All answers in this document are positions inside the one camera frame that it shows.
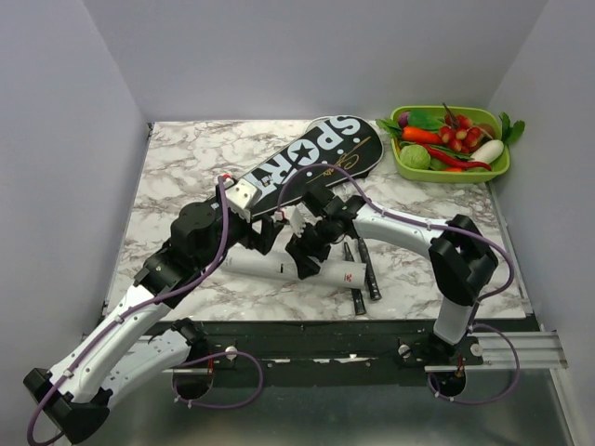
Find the white shuttlecock tube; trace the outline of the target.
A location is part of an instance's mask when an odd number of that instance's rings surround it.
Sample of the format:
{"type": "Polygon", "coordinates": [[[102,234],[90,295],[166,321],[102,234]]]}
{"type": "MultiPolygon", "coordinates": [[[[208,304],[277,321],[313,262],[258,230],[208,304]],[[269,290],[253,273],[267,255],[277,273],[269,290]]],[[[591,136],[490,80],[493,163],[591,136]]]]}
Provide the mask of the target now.
{"type": "MultiPolygon", "coordinates": [[[[356,267],[366,271],[365,263],[350,263],[345,260],[330,259],[321,265],[320,272],[305,282],[325,286],[350,288],[346,275],[354,272],[356,267]]],[[[297,267],[292,257],[284,252],[272,251],[262,255],[257,251],[247,250],[243,247],[233,247],[227,254],[220,268],[229,273],[254,276],[259,278],[274,279],[284,282],[298,281],[297,267]]],[[[365,288],[365,272],[361,272],[365,288]]]]}

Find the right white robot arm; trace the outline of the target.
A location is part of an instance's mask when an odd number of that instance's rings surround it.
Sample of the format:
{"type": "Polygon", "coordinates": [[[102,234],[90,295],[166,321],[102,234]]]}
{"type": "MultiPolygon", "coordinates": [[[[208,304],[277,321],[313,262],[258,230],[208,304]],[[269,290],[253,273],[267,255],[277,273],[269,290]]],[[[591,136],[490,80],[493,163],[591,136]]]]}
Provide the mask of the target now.
{"type": "Polygon", "coordinates": [[[293,214],[293,234],[285,246],[301,280],[318,274],[331,244],[342,236],[384,242],[424,256],[443,295],[428,353],[440,364],[459,356],[473,308],[498,266],[494,251],[469,217],[417,225],[412,217],[367,203],[362,196],[343,201],[329,190],[307,192],[304,204],[318,220],[311,224],[293,214]]]}

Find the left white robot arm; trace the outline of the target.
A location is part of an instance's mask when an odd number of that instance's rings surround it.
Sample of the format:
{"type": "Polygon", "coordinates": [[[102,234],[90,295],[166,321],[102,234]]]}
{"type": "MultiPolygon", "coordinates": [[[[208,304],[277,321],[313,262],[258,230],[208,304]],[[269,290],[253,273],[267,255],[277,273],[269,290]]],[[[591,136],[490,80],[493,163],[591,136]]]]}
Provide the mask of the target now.
{"type": "Polygon", "coordinates": [[[148,257],[113,311],[63,360],[34,368],[23,384],[72,444],[105,422],[116,392],[104,380],[137,340],[212,273],[236,245],[267,254],[283,224],[258,216],[260,230],[213,197],[184,206],[170,236],[148,257]]]}

